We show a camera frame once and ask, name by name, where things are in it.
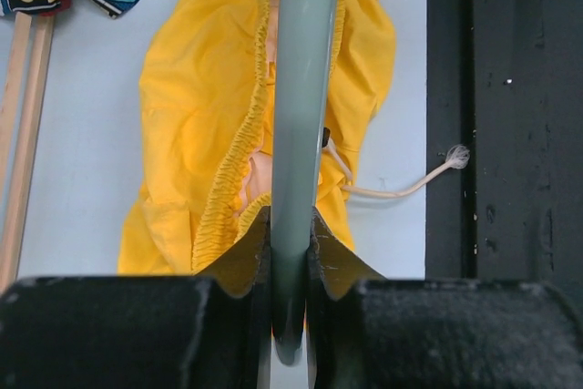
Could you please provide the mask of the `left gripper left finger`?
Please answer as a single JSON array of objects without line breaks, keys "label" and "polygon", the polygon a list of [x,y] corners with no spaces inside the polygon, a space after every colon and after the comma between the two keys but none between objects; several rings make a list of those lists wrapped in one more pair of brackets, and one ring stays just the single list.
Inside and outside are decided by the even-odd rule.
[{"label": "left gripper left finger", "polygon": [[201,388],[268,388],[271,378],[270,210],[203,271],[213,280],[199,344]]}]

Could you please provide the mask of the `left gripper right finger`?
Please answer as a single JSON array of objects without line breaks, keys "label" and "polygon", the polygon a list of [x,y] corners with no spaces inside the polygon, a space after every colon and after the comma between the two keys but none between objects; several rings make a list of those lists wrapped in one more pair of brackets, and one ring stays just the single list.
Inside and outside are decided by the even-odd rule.
[{"label": "left gripper right finger", "polygon": [[337,240],[321,215],[313,216],[307,250],[305,323],[311,388],[365,386],[358,283],[382,278]]}]

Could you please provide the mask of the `yellow shorts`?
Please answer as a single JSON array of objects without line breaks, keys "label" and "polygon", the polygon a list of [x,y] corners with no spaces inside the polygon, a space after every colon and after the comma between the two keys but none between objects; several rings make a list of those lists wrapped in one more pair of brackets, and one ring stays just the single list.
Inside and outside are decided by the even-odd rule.
[{"label": "yellow shorts", "polygon": [[[179,0],[139,80],[144,181],[118,272],[195,274],[271,203],[280,0]],[[354,245],[346,202],[392,81],[394,27],[379,0],[338,0],[316,207]]]}]

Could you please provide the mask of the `mint green hanger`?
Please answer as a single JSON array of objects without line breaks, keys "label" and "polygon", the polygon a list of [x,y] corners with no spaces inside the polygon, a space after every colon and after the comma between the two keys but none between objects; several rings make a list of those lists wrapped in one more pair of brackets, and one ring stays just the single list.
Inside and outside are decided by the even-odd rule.
[{"label": "mint green hanger", "polygon": [[272,333],[302,356],[306,251],[320,169],[337,0],[280,0],[271,188]]}]

